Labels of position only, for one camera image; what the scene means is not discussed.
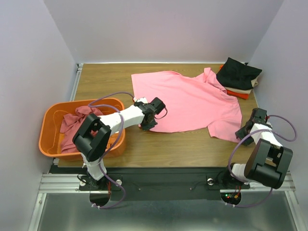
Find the light pink t shirt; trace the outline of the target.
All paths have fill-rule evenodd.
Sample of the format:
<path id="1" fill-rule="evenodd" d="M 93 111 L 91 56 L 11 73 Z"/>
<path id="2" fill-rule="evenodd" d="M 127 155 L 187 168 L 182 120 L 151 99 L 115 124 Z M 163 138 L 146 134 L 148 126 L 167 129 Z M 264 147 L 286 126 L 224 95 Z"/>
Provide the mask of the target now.
<path id="1" fill-rule="evenodd" d="M 134 96 L 159 98 L 166 110 L 158 116 L 153 132 L 174 133 L 207 128 L 211 137 L 238 142 L 242 113 L 238 100 L 227 94 L 210 69 L 196 77 L 174 71 L 133 74 Z"/>

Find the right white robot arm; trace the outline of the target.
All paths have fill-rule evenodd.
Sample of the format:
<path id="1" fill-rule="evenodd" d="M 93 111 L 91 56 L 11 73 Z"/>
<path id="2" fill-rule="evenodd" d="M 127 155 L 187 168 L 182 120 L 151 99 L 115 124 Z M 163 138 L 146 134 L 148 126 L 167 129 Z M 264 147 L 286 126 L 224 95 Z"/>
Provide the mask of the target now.
<path id="1" fill-rule="evenodd" d="M 221 176 L 222 184 L 227 188 L 248 185 L 251 182 L 260 183 L 266 187 L 278 189 L 282 186 L 293 151 L 284 147 L 276 137 L 282 137 L 273 131 L 268 121 L 271 116 L 261 108 L 254 108 L 249 120 L 235 132 L 240 145 L 255 144 L 247 163 L 236 164 L 231 161 L 235 151 L 231 153 L 227 170 Z"/>

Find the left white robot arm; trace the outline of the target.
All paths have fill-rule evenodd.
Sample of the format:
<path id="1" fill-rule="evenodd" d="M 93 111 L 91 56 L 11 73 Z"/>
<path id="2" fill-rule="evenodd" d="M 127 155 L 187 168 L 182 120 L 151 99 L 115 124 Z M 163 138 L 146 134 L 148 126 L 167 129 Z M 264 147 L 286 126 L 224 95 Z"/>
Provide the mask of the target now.
<path id="1" fill-rule="evenodd" d="M 155 116 L 166 109 L 162 100 L 155 97 L 151 102 L 146 98 L 137 99 L 133 105 L 115 113 L 103 116 L 89 114 L 74 135 L 72 141 L 80 151 L 91 185 L 101 190 L 107 185 L 107 170 L 103 157 L 112 148 L 107 147 L 110 137 L 118 133 L 119 140 L 125 128 L 139 125 L 148 131 L 157 125 Z"/>

